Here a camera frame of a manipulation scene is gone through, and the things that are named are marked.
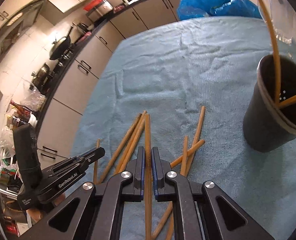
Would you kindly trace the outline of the beige lower kitchen cabinets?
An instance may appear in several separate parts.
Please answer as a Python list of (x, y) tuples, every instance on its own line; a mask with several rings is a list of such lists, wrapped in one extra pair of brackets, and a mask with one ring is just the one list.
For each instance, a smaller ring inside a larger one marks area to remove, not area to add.
[(37, 154), (45, 168), (69, 157), (92, 91), (124, 39), (177, 22), (180, 0), (132, 0), (96, 22), (92, 34), (74, 49), (51, 88), (37, 125)]

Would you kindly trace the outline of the bottles and bags clutter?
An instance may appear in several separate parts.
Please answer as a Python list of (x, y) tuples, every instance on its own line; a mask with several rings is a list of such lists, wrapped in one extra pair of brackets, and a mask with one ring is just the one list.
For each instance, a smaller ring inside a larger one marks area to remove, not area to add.
[(17, 239), (30, 226), (26, 214), (17, 206), (22, 176), (16, 159), (14, 131), (25, 124), (37, 125), (46, 97), (32, 82), (24, 80), (9, 97), (0, 128), (0, 237)]

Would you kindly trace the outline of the black utensil holder cup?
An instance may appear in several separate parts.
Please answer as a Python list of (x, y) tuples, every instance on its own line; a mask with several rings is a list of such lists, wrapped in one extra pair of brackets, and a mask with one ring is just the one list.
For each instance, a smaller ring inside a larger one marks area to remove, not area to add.
[[(281, 61), (279, 101), (296, 95), (296, 64), (285, 56)], [(243, 119), (243, 135), (248, 145), (269, 152), (296, 139), (296, 103), (278, 109), (274, 103), (275, 73), (273, 56), (264, 56), (258, 64), (257, 81)]]

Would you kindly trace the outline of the dark pot on stove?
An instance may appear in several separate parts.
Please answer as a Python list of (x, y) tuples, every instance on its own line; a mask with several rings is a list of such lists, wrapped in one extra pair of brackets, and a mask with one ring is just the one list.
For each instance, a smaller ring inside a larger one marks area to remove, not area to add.
[(53, 79), (50, 67), (44, 63), (38, 72), (32, 72), (32, 84), (41, 92), (45, 84)]

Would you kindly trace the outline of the blue towel table cover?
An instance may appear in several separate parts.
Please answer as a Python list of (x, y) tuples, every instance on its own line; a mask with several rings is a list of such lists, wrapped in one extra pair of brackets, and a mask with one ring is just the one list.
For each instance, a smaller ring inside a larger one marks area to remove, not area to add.
[(183, 139), (201, 138), (188, 178), (214, 181), (275, 239), (296, 228), (296, 139), (269, 153), (251, 149), (242, 123), (256, 68), (272, 51), (264, 21), (205, 17), (164, 25), (119, 44), (93, 90), (71, 155), (105, 149), (103, 171), (137, 114), (147, 111), (151, 145), (173, 161)]

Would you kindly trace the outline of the black wok on stove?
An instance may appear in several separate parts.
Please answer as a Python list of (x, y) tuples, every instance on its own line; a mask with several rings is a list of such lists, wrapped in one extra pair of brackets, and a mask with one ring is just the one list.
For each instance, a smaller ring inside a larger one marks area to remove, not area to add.
[(71, 44), (70, 33), (72, 32), (73, 27), (74, 25), (72, 24), (66, 36), (53, 42), (53, 47), (49, 52), (49, 60), (53, 61), (60, 58), (61, 55), (69, 48)]

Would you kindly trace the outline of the range hood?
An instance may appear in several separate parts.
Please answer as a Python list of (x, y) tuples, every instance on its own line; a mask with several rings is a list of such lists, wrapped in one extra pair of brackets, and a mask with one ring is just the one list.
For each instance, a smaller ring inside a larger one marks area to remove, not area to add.
[(46, 0), (32, 2), (0, 28), (0, 62), (17, 40), (36, 22)]

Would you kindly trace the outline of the red basin on cooker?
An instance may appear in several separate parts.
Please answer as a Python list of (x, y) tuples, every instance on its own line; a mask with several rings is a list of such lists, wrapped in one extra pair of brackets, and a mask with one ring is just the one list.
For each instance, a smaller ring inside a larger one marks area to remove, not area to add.
[(83, 7), (83, 10), (90, 11), (93, 7), (99, 5), (103, 0), (92, 0), (89, 4)]

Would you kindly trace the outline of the steel rice cooker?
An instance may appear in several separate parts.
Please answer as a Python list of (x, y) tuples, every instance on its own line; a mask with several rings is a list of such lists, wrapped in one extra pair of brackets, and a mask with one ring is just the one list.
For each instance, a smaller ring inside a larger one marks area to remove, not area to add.
[(109, 3), (108, 0), (102, 0), (98, 5), (94, 7), (94, 11), (100, 15), (104, 16), (107, 13), (113, 11), (113, 6)]

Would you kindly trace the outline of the clear glass pitcher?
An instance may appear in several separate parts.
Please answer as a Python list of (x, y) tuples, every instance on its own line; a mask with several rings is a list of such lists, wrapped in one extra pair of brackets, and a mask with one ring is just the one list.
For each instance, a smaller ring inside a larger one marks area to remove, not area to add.
[(293, 9), (287, 0), (262, 0), (270, 13), (277, 40), (291, 44), (293, 38)]

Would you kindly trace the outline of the blue plastic bag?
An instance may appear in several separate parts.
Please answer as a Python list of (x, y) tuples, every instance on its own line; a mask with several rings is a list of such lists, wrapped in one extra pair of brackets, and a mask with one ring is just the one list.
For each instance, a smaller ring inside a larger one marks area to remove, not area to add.
[(258, 7), (250, 0), (180, 0), (178, 18), (240, 16), (261, 18)]

